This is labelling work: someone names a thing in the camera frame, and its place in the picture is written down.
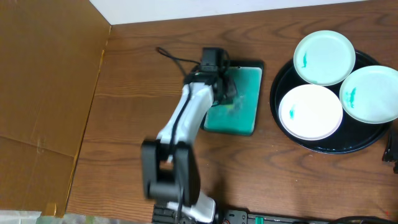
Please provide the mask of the mint green plate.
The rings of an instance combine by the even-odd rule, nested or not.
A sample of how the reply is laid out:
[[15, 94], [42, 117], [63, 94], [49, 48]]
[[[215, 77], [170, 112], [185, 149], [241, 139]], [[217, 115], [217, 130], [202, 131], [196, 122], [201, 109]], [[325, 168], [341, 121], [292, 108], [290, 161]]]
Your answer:
[[297, 45], [293, 63], [299, 77], [321, 86], [342, 82], [354, 69], [356, 52], [342, 34], [320, 30], [305, 36]]
[[339, 97], [343, 109], [368, 124], [397, 119], [397, 70], [372, 65], [352, 72], [342, 83]]

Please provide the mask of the white plate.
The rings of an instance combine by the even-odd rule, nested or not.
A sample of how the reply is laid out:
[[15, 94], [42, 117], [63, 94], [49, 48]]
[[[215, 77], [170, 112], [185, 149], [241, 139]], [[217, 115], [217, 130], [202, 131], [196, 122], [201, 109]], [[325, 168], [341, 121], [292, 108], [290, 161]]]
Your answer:
[[282, 126], [292, 136], [317, 141], [331, 136], [343, 120], [338, 97], [319, 85], [300, 85], [282, 98], [277, 115]]

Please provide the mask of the green yellow sponge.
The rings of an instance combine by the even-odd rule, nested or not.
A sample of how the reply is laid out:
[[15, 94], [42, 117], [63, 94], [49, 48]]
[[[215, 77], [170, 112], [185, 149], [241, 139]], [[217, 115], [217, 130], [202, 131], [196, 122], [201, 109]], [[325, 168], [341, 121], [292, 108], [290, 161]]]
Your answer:
[[224, 106], [228, 110], [239, 110], [241, 108], [241, 95], [237, 94], [231, 98], [225, 99], [222, 106]]

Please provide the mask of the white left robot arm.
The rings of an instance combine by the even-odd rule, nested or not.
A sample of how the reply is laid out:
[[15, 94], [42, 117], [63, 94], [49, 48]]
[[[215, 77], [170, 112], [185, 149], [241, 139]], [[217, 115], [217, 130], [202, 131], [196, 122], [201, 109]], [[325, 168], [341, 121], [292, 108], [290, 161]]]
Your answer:
[[208, 110], [236, 93], [227, 67], [205, 63], [184, 78], [181, 99], [166, 126], [155, 140], [141, 145], [144, 195], [165, 203], [175, 212], [175, 221], [189, 218], [212, 223], [215, 201], [200, 187], [200, 175], [193, 153], [198, 130]]

